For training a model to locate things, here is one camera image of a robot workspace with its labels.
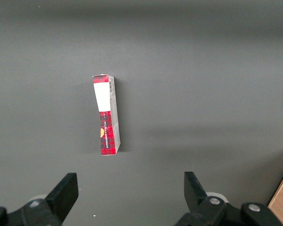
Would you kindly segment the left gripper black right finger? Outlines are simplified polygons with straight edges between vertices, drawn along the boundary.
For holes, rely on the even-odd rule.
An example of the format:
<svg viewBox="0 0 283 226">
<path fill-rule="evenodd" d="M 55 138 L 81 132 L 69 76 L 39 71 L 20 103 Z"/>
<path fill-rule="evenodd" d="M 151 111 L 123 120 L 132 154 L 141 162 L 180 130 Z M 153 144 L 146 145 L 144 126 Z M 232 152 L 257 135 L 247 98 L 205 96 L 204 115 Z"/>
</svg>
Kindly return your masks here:
<svg viewBox="0 0 283 226">
<path fill-rule="evenodd" d="M 261 203 L 247 202 L 240 208 L 222 198 L 207 195 L 194 172 L 184 173 L 184 197 L 189 209 L 177 226 L 282 226 L 283 223 Z"/>
</svg>

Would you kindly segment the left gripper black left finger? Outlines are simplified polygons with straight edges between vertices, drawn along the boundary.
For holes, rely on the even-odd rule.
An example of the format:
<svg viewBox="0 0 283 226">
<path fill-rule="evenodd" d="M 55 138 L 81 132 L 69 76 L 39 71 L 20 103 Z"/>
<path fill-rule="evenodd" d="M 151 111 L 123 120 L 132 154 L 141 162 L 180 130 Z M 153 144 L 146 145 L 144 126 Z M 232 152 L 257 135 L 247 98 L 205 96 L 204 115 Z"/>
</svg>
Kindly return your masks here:
<svg viewBox="0 0 283 226">
<path fill-rule="evenodd" d="M 67 173 L 45 198 L 7 213 L 0 206 L 0 226 L 61 226 L 78 198 L 76 173 Z"/>
</svg>

